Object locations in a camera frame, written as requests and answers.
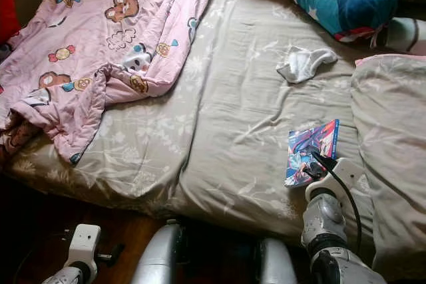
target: mattress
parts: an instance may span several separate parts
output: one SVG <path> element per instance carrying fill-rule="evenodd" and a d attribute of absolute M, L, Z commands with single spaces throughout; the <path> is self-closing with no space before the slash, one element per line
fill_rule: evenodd
<path fill-rule="evenodd" d="M 331 48 L 339 59 L 290 85 L 276 72 L 290 45 Z M 288 132 L 338 118 L 337 155 L 361 165 L 349 88 L 355 59 L 370 54 L 333 40 L 288 0 L 210 0 L 173 90 L 110 107 L 76 166 L 38 136 L 7 171 L 42 192 L 299 243 L 306 203 L 303 189 L 283 187 Z M 372 247 L 365 177 L 352 192 Z M 348 202 L 344 210 L 352 240 Z"/>

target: pink blanket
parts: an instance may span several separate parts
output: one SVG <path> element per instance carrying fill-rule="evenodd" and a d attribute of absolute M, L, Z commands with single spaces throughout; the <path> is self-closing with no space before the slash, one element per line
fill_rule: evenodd
<path fill-rule="evenodd" d="M 0 166 L 42 129 L 77 163 L 106 106 L 167 92 L 208 0 L 43 0 L 0 65 Z"/>

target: comic book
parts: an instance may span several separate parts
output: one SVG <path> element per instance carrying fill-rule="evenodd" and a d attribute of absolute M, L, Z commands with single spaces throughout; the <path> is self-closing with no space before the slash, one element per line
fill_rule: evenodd
<path fill-rule="evenodd" d="M 312 177 L 309 174 L 321 173 L 325 175 L 325 169 L 312 156 L 312 152 L 316 151 L 322 156 L 335 159 L 338 134 L 338 119 L 315 128 L 290 131 L 288 134 L 288 163 L 284 185 L 287 188 L 305 186 L 312 182 Z"/>

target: bed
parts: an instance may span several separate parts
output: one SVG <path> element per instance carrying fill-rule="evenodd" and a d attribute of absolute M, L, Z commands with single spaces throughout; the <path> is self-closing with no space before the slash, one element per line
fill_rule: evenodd
<path fill-rule="evenodd" d="M 330 48 L 338 61 L 321 66 L 311 80 L 289 84 L 276 72 L 276 65 L 291 45 Z M 423 204 L 407 224 L 414 225 L 418 235 L 414 256 L 419 263 L 413 265 L 411 275 L 408 262 L 398 272 L 389 269 L 403 250 L 416 245 L 406 241 L 406 245 L 394 245 L 391 254 L 384 253 L 388 242 L 383 234 L 392 229 L 384 231 L 383 225 L 392 223 L 386 220 L 381 229 L 376 223 L 378 216 L 385 216 L 381 214 L 385 206 L 378 209 L 378 195 L 387 191 L 375 179 L 383 183 L 387 172 L 377 172 L 375 164 L 389 159 L 368 158 L 372 155 L 363 141 L 370 126 L 375 124 L 377 130 L 377 123 L 390 119 L 380 118 L 384 102 L 371 103 L 377 101 L 373 85 L 367 85 L 364 94 L 356 92 L 365 74 L 384 81 L 379 70 L 396 68 L 394 59 L 401 59 L 400 65 L 412 65 L 418 81 L 423 61 L 377 57 L 370 61 L 375 65 L 359 63 L 355 71 L 355 61 L 374 53 L 368 45 L 337 42 L 288 0 L 209 0 L 172 90 L 157 98 L 108 107 L 74 166 L 40 134 L 13 157 L 5 172 L 46 193 L 155 217 L 185 215 L 260 235 L 272 233 L 298 245 L 306 203 L 303 189 L 283 187 L 288 132 L 338 118 L 337 155 L 367 166 L 367 175 L 351 190 L 363 225 L 361 256 L 372 257 L 379 244 L 374 263 L 387 279 L 422 278 Z M 410 76 L 406 74 L 408 82 L 399 85 L 409 86 Z M 417 106 L 424 98 L 419 98 L 419 92 L 417 96 L 407 93 L 419 99 Z M 365 109 L 366 105 L 378 109 Z M 352 243 L 356 226 L 349 202 L 343 208 Z M 401 206 L 399 212 L 406 209 Z M 410 236 L 408 231 L 403 238 Z"/>

